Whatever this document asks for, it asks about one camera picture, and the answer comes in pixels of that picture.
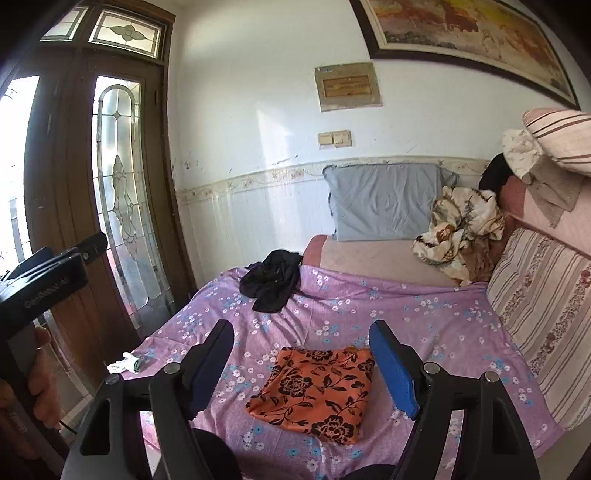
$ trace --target striped cushion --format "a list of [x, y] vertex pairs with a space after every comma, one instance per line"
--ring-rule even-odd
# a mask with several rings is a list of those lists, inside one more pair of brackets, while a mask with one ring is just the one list
[[554, 419], [567, 430], [591, 414], [591, 261], [516, 229], [487, 297], [525, 357]]
[[523, 123], [561, 167], [591, 177], [591, 115], [536, 108], [524, 113]]

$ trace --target painting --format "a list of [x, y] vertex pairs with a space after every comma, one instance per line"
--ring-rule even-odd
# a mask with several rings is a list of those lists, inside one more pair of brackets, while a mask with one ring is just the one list
[[350, 2], [374, 59], [423, 59], [475, 67], [579, 107], [540, 25], [499, 0]]

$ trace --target switch panel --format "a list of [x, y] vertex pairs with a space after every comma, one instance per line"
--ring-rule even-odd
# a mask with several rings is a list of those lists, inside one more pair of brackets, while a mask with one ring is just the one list
[[320, 148], [342, 148], [351, 147], [351, 131], [341, 130], [339, 132], [324, 132], [318, 134], [318, 145]]

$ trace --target blue gripper pad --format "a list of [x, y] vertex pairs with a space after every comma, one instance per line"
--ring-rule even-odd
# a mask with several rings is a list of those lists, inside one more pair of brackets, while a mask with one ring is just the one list
[[414, 381], [375, 323], [369, 328], [369, 348], [396, 408], [415, 420], [419, 408], [414, 395]]

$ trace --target purple floral bedsheet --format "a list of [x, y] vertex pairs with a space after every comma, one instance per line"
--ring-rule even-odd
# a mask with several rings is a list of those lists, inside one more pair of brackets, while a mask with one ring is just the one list
[[[135, 350], [146, 360], [141, 377], [167, 362], [180, 361], [204, 340], [218, 319], [232, 322], [235, 346], [209, 408], [196, 427], [221, 437], [234, 451], [242, 472], [255, 480], [339, 479], [373, 463], [395, 463], [413, 423], [398, 411], [376, 370], [361, 439], [353, 446], [320, 442], [248, 415], [248, 397], [262, 388], [283, 346], [338, 349], [368, 345], [374, 320], [387, 322], [401, 343], [415, 348], [449, 373], [479, 377], [495, 370], [540, 456], [563, 433], [546, 407], [530, 369], [486, 300], [486, 284], [435, 288], [301, 268], [300, 291], [279, 314], [252, 311], [239, 292], [246, 270], [221, 274], [203, 287], [161, 330]], [[146, 441], [158, 445], [151, 413], [142, 413]], [[454, 412], [438, 478], [449, 478], [456, 457], [462, 415]]]

